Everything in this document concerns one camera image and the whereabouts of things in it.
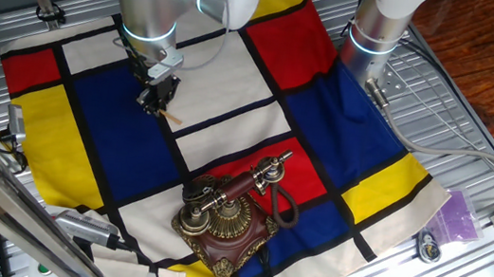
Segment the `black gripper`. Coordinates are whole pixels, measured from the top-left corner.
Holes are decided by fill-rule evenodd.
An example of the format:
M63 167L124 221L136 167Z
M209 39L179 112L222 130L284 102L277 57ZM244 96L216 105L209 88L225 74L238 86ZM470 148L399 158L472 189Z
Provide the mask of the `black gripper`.
M166 77L160 83L150 85L137 96L137 103L145 113L160 116L167 110L167 104L174 98L181 80L175 75Z

